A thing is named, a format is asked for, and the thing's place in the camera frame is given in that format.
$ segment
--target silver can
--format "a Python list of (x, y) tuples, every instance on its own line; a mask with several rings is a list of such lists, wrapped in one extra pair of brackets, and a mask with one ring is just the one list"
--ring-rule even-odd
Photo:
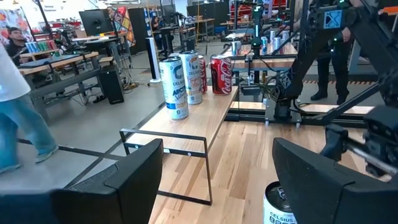
[(273, 43), (272, 43), (273, 51), (274, 51), (274, 50), (277, 50), (277, 49), (279, 48), (280, 45), (281, 45), (280, 37), (275, 37), (275, 38), (274, 38), (274, 41), (273, 41)]
[(284, 42), (289, 38), (289, 31), (288, 30), (283, 30), (282, 31), (282, 41)]
[(187, 91), (180, 57), (169, 57), (159, 62), (167, 112), (172, 120), (188, 116)]
[(203, 101), (201, 92), (201, 78), (198, 52), (186, 50), (180, 53), (184, 72), (185, 88), (189, 105), (199, 104)]
[(269, 41), (271, 41), (271, 43), (274, 41), (275, 35), (276, 31), (274, 30), (269, 31)]
[(232, 41), (231, 43), (231, 50), (232, 50), (232, 55), (237, 56), (240, 54), (241, 51), (241, 42), (240, 41)]
[(267, 186), (262, 210), (263, 224), (297, 224), (279, 182), (273, 182)]

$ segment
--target concrete floor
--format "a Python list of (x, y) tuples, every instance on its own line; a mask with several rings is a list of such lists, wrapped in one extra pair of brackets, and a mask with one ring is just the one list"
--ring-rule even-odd
[[(211, 40), (208, 44), (207, 55), (205, 55), (206, 62), (210, 61), (211, 55), (218, 54), (223, 45), (224, 43), (220, 40)], [(198, 44), (198, 51), (199, 54), (205, 53), (205, 43)], [(149, 68), (146, 52), (133, 56), (132, 65), (133, 69), (130, 70), (130, 74), (134, 81), (147, 83), (151, 79), (150, 75), (141, 74)], [(210, 78), (210, 74), (210, 70), (207, 69), (208, 78)], [(310, 95), (314, 94), (316, 89), (316, 84), (306, 84), (300, 97), (302, 101), (309, 101)], [(333, 94), (332, 85), (330, 85), (329, 91), (330, 97), (320, 103), (335, 104), (336, 98), (333, 97), (335, 94)], [(354, 89), (350, 89), (350, 91), (352, 92), (350, 96), (358, 92)], [(97, 95), (98, 93), (99, 90), (94, 89), (90, 94)], [(125, 102), (118, 105), (110, 105), (107, 100), (104, 100), (97, 104), (89, 103), (82, 106), (77, 103), (82, 101), (79, 96), (76, 96), (74, 100), (55, 105), (48, 109), (50, 130), (61, 146), (102, 153), (114, 149), (111, 154), (125, 156), (124, 149), (119, 142), (119, 130), (133, 128), (161, 105), (164, 102), (164, 97), (161, 85), (153, 87), (141, 85), (124, 97)], [(381, 102), (380, 97), (375, 96), (370, 105), (375, 105), (378, 102)], [(24, 166), (17, 171), (0, 175), (1, 191), (62, 188), (84, 170), (89, 172), (82, 180), (115, 162), (111, 159), (102, 159), (94, 166), (94, 169), (87, 170), (87, 167), (97, 161), (98, 157), (59, 151), (48, 161), (35, 165), (33, 163), (35, 153), (32, 146), (19, 144), (19, 156)]]

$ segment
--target wooden table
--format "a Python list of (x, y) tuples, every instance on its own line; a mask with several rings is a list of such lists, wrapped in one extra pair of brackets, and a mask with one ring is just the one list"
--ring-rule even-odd
[[(251, 51), (251, 45), (242, 45), (241, 47), (241, 52), (239, 56), (245, 56)], [(268, 48), (267, 48), (267, 53), (266, 54), (271, 54), (274, 51), (274, 47), (272, 46), (271, 43), (268, 43)], [(284, 55), (297, 55), (297, 50), (293, 47), (291, 43), (287, 43), (284, 46)], [(227, 51), (225, 51), (222, 55), (228, 56), (233, 60), (233, 55), (232, 55), (232, 50), (231, 47), (228, 48)], [(267, 62), (267, 64), (276, 70), (286, 70), (290, 68), (294, 62), (295, 58), (278, 58), (278, 55), (275, 55), (275, 58), (272, 59), (263, 59), (263, 61)], [(248, 69), (248, 63), (246, 63), (244, 60), (233, 60), (234, 63), (234, 72), (239, 72), (239, 71), (247, 71)], [(253, 62), (250, 64), (250, 68), (253, 70), (268, 70), (267, 65), (262, 62), (259, 59), (254, 59)]]
[(25, 77), (27, 83), (30, 86), (30, 89), (32, 90), (30, 92), (30, 98), (32, 99), (34, 108), (36, 109), (37, 112), (39, 112), (42, 115), (44, 120), (49, 120), (49, 115), (47, 113), (46, 107), (51, 106), (51, 105), (55, 104), (56, 102), (63, 100), (62, 98), (58, 98), (58, 99), (54, 99), (54, 100), (50, 101), (50, 103), (48, 103), (48, 102), (45, 102), (44, 96), (46, 96), (50, 93), (57, 93), (59, 91), (65, 91), (66, 87), (69, 87), (69, 86), (72, 86), (75, 84), (78, 84), (78, 91), (70, 91), (68, 93), (65, 93), (64, 96), (72, 97), (72, 96), (75, 96), (80, 93), (83, 94), (83, 96), (85, 96), (85, 91), (90, 88), (85, 87), (83, 85), (82, 81), (97, 76), (98, 72), (100, 70), (98, 61), (96, 59), (97, 55), (98, 55), (98, 52), (92, 52), (92, 53), (88, 53), (85, 55), (85, 58), (90, 59), (92, 65), (93, 65), (93, 70), (87, 71), (85, 73), (79, 73), (79, 70), (77, 69), (77, 66), (76, 66), (76, 62), (84, 59), (83, 56), (77, 56), (77, 57), (69, 58), (66, 60), (51, 63), (51, 66), (53, 68), (62, 67), (62, 66), (71, 64), (75, 76), (71, 77), (71, 78), (67, 78), (66, 80), (59, 80), (57, 82), (51, 83), (49, 85), (45, 85), (40, 88), (36, 88), (35, 84), (33, 83), (33, 77), (36, 73), (49, 70), (50, 67), (48, 65), (42, 65), (42, 66), (35, 67), (35, 68), (20, 68), (19, 69), (19, 72), (21, 73), (21, 75), (23, 75)]
[(59, 52), (59, 51), (60, 51), (60, 49), (46, 50), (46, 51), (43, 51), (43, 52), (20, 54), (19, 56), (21, 58), (31, 58), (33, 61), (35, 61), (36, 60), (36, 56), (38, 56), (38, 55), (50, 54), (50, 53)]
[[(210, 150), (213, 145), (213, 141), (217, 136), (217, 132), (224, 121), (237, 91), (238, 88), (232, 86), (231, 94), (215, 95), (212, 92), (211, 86), (209, 86), (207, 93), (203, 95), (202, 103), (199, 105), (189, 105), (189, 117), (180, 121), (172, 121), (167, 114), (167, 108), (163, 107), (148, 120), (148, 122), (139, 128), (139, 131), (148, 131), (148, 134), (133, 134), (126, 140), (125, 133), (128, 133), (129, 130), (123, 129), (121, 131), (121, 139), (124, 143), (126, 154), (129, 154), (129, 147), (138, 148), (153, 139), (162, 138), (164, 141), (165, 153), (205, 158), (210, 201), (187, 197), (185, 195), (177, 195), (170, 192), (160, 191), (159, 194), (211, 205), (212, 194), (208, 166), (208, 150)], [(160, 133), (166, 133), (169, 136), (160, 136)]]

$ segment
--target wooden tabletop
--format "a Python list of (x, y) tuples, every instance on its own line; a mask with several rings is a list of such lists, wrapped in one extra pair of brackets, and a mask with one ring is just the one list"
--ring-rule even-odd
[(36, 55), (49, 54), (49, 53), (58, 52), (58, 51), (60, 51), (60, 49), (46, 50), (46, 51), (43, 51), (43, 52), (36, 52), (36, 53), (20, 54), (19, 56), (21, 56), (21, 57), (33, 57), (33, 56), (36, 56)]
[(199, 21), (193, 21), (194, 23), (199, 23), (199, 22), (210, 22), (210, 21), (213, 21), (214, 19), (202, 19), (202, 20), (199, 20)]
[[(245, 56), (251, 51), (251, 45), (246, 44), (242, 45), (241, 52), (239, 56)], [(271, 54), (274, 51), (274, 47), (271, 43), (268, 43), (267, 54)], [(297, 50), (293, 47), (292, 43), (287, 43), (284, 46), (283, 54), (285, 55), (297, 55)], [(233, 60), (233, 55), (231, 51), (231, 47), (223, 54), (225, 56), (229, 56)], [(273, 68), (289, 68), (292, 66), (295, 58), (275, 58), (275, 59), (263, 59), (263, 61), (267, 62), (270, 67)], [(266, 68), (267, 65), (264, 64), (259, 59), (254, 59), (251, 63), (251, 68)], [(248, 64), (244, 60), (235, 60), (234, 68), (247, 68)]]
[(188, 32), (188, 31), (195, 30), (195, 29), (196, 29), (195, 27), (189, 27), (189, 28), (185, 28), (185, 29), (176, 29), (174, 32), (176, 32), (176, 33)]
[[(86, 58), (92, 58), (92, 57), (96, 57), (97, 55), (98, 55), (98, 52), (92, 52), (92, 53), (86, 54), (85, 57)], [(80, 60), (83, 60), (83, 56), (74, 57), (74, 58), (62, 60), (62, 61), (59, 61), (59, 62), (55, 62), (55, 63), (52, 63), (51, 66), (53, 68), (56, 68), (56, 67), (64, 66), (64, 65), (67, 65), (69, 63), (77, 62), (77, 61), (80, 61)], [(39, 66), (39, 67), (35, 67), (35, 68), (20, 68), (19, 72), (21, 73), (21, 75), (29, 75), (29, 74), (36, 73), (36, 72), (41, 72), (41, 71), (44, 71), (44, 70), (47, 70), (47, 69), (50, 69), (50, 67), (48, 65), (43, 65), (43, 66)]]
[[(319, 104), (310, 104), (304, 105), (301, 107), (306, 112), (314, 112), (314, 113), (326, 113), (333, 108), (338, 107), (337, 105), (319, 105)], [(373, 106), (353, 106), (344, 112), (344, 114), (367, 114), (371, 111)]]
[[(206, 137), (207, 146), (210, 148), (237, 91), (238, 88), (233, 86), (231, 94), (215, 95), (209, 86), (208, 91), (203, 95), (202, 103), (189, 105), (189, 117), (172, 121), (167, 114), (167, 108), (163, 107), (140, 130)], [(165, 148), (193, 152), (205, 151), (202, 141), (146, 134), (133, 134), (127, 143), (145, 145), (155, 138), (162, 138)]]
[[(127, 35), (127, 32), (123, 32), (123, 33), (120, 33), (118, 35), (119, 36), (124, 36), (124, 35)], [(112, 38), (112, 37), (115, 37), (115, 35), (112, 34), (112, 35), (105, 35), (105, 36), (91, 36), (91, 37), (73, 38), (72, 42), (98, 40), (98, 39), (103, 38), (103, 37)]]

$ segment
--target black monitor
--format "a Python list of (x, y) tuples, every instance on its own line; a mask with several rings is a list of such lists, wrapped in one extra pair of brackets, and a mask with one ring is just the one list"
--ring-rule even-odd
[(79, 14), (87, 36), (114, 31), (107, 9), (86, 10)]

